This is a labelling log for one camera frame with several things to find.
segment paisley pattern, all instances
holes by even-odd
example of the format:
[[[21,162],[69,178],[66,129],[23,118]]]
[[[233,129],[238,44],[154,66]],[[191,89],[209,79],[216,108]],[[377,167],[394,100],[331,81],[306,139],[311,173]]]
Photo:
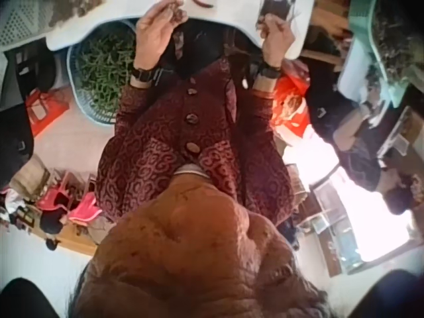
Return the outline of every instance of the paisley pattern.
[[[180,166],[194,163],[250,211],[275,224],[285,221],[293,194],[269,125],[272,100],[232,80],[224,58],[167,87],[123,89],[115,136],[97,177],[96,196],[106,216],[117,221],[154,199]],[[188,114],[198,122],[187,121]],[[188,150],[189,142],[198,154]]]

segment hand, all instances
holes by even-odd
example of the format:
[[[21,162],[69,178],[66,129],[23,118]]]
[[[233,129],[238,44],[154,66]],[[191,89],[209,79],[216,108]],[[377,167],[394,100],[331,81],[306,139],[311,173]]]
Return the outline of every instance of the hand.
[[[267,14],[258,28],[261,38],[265,39],[262,45],[264,61],[273,68],[281,68],[284,56],[295,40],[290,23]]]
[[[162,0],[137,22],[134,67],[151,70],[159,62],[170,42],[172,32],[188,20],[179,9],[183,0]]]

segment white table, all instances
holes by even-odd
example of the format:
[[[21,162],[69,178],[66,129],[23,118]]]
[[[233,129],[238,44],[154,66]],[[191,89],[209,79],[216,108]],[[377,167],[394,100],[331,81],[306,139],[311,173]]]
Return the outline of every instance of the white table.
[[[291,28],[295,42],[286,54],[293,60],[300,55],[311,19],[315,0],[296,0],[293,10],[294,19]],[[105,0],[105,3],[84,17],[74,17],[46,35],[46,43],[52,51],[65,48],[83,40],[99,25],[121,19],[139,18],[157,2],[157,0]],[[189,17],[213,21],[237,27],[257,46],[263,40],[256,30],[256,21],[261,7],[260,0],[214,0],[212,9],[197,6],[192,0],[185,0],[183,9]]]

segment green vegetable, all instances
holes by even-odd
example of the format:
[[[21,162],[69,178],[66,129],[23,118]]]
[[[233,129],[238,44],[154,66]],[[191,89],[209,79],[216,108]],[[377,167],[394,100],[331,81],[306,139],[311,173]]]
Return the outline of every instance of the green vegetable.
[[[101,26],[82,42],[77,66],[81,87],[90,92],[94,111],[115,116],[134,55],[135,33],[122,23]]]

